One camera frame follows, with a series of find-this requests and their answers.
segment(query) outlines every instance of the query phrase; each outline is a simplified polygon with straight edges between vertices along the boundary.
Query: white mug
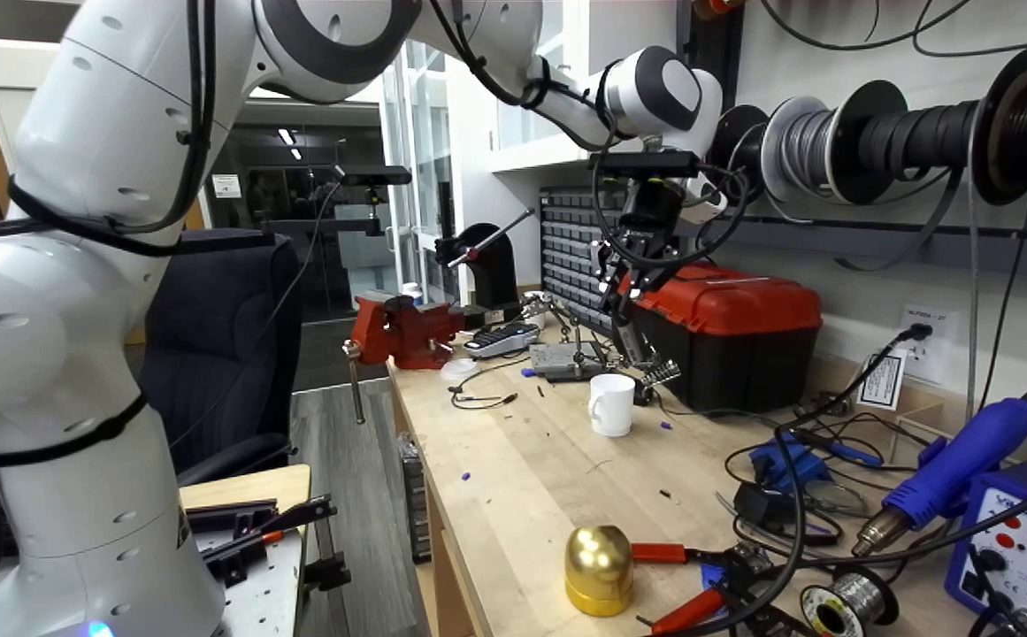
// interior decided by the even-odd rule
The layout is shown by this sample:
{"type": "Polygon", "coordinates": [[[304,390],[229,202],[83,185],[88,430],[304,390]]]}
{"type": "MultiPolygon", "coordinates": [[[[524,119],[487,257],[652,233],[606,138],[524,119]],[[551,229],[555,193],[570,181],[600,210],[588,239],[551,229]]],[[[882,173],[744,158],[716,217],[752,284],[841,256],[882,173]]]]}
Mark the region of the white mug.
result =
{"type": "Polygon", "coordinates": [[[620,437],[631,432],[631,405],[635,400],[635,379],[622,374],[601,374],[591,380],[587,416],[591,427],[601,436],[620,437]]]}

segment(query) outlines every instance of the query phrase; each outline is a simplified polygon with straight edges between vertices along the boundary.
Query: red toolbox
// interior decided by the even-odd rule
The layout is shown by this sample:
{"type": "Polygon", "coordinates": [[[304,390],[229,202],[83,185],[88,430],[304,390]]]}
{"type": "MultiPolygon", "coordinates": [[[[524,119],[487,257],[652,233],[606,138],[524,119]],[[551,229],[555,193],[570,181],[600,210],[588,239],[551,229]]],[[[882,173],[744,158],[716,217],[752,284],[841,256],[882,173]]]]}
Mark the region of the red toolbox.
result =
{"type": "Polygon", "coordinates": [[[785,278],[688,265],[635,307],[635,324],[682,368],[667,387],[695,411],[800,402],[824,320],[820,295],[785,278]]]}

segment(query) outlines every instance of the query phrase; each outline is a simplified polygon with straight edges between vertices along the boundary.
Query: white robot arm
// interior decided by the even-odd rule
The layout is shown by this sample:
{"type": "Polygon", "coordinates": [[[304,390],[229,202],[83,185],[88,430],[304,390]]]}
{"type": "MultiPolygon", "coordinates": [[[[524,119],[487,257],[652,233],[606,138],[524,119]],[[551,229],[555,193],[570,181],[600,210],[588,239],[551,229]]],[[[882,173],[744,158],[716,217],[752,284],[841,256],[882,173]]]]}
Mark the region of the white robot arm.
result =
{"type": "MultiPolygon", "coordinates": [[[[705,155],[722,104],[711,75],[648,47],[577,83],[534,53],[540,22],[539,1],[521,0],[81,5],[22,121],[0,226],[0,493],[20,548],[0,579],[0,637],[98,624],[116,637],[206,637],[219,625],[222,588],[181,525],[168,441],[122,340],[255,87],[338,102],[411,37],[582,148],[632,135],[705,155]],[[199,51],[215,64],[194,73],[199,51]]],[[[662,231],[682,202],[724,205],[705,178],[660,182],[674,205],[642,220],[662,231]]]]}

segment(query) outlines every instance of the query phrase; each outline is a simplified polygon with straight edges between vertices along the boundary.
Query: toolbox lid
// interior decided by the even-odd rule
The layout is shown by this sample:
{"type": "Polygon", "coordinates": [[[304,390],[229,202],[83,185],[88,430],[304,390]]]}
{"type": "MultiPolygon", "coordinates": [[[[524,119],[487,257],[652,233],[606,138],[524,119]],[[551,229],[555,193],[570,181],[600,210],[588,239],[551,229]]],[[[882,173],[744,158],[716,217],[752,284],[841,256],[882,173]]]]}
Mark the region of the toolbox lid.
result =
{"type": "MultiPolygon", "coordinates": [[[[630,282],[623,283],[630,287],[630,282]]],[[[710,264],[683,266],[637,302],[694,334],[759,335],[817,329],[820,295],[786,278],[753,277],[710,264]]]]}

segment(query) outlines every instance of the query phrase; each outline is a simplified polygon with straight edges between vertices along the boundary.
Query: wooden floor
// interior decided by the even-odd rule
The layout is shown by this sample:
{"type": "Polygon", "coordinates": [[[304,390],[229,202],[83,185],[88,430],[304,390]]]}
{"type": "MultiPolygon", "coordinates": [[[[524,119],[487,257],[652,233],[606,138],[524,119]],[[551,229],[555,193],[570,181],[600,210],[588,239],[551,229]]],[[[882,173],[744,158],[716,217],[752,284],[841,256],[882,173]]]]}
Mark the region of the wooden floor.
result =
{"type": "Polygon", "coordinates": [[[412,568],[392,422],[391,380],[360,383],[367,423],[356,424],[347,384],[299,391],[291,409],[296,461],[312,469],[312,493],[332,493],[339,515],[309,537],[308,562],[343,551],[352,582],[312,593],[302,637],[425,637],[423,597],[412,568]]]}

